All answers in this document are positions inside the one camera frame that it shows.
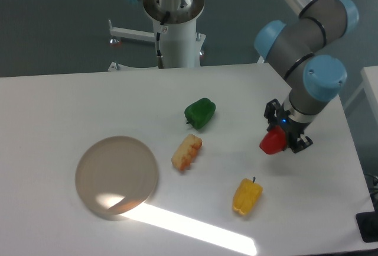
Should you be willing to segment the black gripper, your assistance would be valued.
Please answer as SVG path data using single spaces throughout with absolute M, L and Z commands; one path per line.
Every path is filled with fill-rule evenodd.
M 286 147 L 293 153 L 313 145 L 312 139 L 304 133 L 312 122 L 312 115 L 300 112 L 291 101 L 280 104 L 277 99 L 272 99 L 266 104 L 263 116 L 268 120 L 268 128 L 273 128 L 274 139 L 282 140 L 286 135 Z

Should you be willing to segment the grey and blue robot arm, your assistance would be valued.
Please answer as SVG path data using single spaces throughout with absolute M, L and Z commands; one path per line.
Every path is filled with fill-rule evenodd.
M 204 36 L 196 31 L 204 0 L 142 1 L 153 24 L 153 33 L 111 28 L 115 37 L 151 41 L 155 44 L 160 69 L 197 67 Z M 351 0 L 285 0 L 298 15 L 298 22 L 286 25 L 276 20 L 257 34 L 254 47 L 290 86 L 284 102 L 267 103 L 268 121 L 260 148 L 267 154 L 308 148 L 312 140 L 305 129 L 336 97 L 347 79 L 341 61 L 318 52 L 352 31 L 359 12 Z

